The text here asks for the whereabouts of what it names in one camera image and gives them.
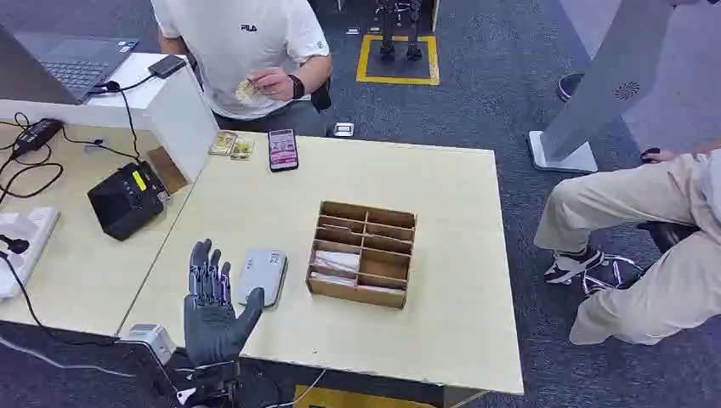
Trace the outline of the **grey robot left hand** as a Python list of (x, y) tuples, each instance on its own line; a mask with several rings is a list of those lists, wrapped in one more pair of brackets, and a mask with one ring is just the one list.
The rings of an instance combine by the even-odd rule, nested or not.
[(228, 262), (211, 240), (193, 246), (184, 299), (184, 335), (188, 358), (195, 367), (236, 360), (264, 308), (264, 289), (253, 288), (241, 314), (236, 314), (230, 289)]

